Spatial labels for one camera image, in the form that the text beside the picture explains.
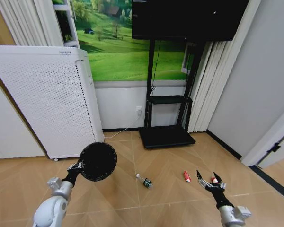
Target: perforated panel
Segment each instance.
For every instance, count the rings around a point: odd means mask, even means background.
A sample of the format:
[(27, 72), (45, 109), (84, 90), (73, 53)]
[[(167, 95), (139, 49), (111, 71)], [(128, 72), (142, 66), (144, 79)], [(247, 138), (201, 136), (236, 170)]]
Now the perforated panel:
[(49, 156), (77, 156), (96, 141), (81, 73), (67, 55), (0, 55), (0, 77)]

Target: red object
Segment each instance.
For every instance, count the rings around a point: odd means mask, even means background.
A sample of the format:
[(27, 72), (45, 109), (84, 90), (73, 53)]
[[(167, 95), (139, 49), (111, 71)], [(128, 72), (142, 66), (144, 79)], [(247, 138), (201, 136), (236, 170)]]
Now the red object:
[(191, 177), (190, 177), (190, 175), (188, 174), (187, 171), (184, 171), (184, 179), (185, 179), (187, 182), (191, 182)]
[(213, 176), (213, 177), (212, 177), (212, 182), (213, 182), (213, 183), (218, 183), (218, 180)]

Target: black tv stand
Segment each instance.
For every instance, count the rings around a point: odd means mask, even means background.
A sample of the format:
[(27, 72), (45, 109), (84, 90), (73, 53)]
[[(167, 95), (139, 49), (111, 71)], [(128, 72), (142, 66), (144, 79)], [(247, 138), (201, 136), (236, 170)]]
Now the black tv stand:
[[(196, 72), (201, 61), (205, 42), (197, 44), (195, 49), (194, 61), (190, 69), (189, 78), (183, 96), (151, 96), (152, 67), (155, 50), (155, 39), (150, 39), (148, 74), (146, 89), (146, 105), (144, 128), (140, 129), (140, 136), (145, 148), (163, 148), (180, 145), (194, 144), (195, 140), (188, 134), (188, 124), (192, 108), (192, 100), (189, 97), (195, 82)], [(176, 125), (170, 126), (151, 126), (152, 105), (180, 103), (180, 110)], [(185, 107), (188, 105), (185, 127), (182, 127), (182, 120)]]

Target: curtain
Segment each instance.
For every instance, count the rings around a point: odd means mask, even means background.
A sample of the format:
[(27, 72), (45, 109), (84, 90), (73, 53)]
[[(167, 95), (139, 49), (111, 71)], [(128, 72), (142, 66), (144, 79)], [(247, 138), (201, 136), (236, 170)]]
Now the curtain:
[(261, 0), (249, 0), (232, 41), (215, 42), (211, 48), (205, 50), (209, 58), (200, 64), (203, 66), (197, 72), (188, 132), (207, 130), (260, 2)]
[(64, 46), (51, 0), (0, 0), (16, 45)]

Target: small bottle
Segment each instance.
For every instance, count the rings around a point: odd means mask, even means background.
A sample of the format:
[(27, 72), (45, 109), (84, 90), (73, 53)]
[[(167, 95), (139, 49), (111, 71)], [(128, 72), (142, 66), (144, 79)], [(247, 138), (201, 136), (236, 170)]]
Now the small bottle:
[(147, 187), (148, 189), (152, 189), (152, 188), (153, 188), (153, 185), (152, 185), (152, 182), (151, 182), (150, 179), (141, 177), (140, 174), (137, 174), (136, 177), (137, 177), (138, 180), (139, 180), (140, 182), (142, 182), (143, 185), (144, 185), (145, 187)]

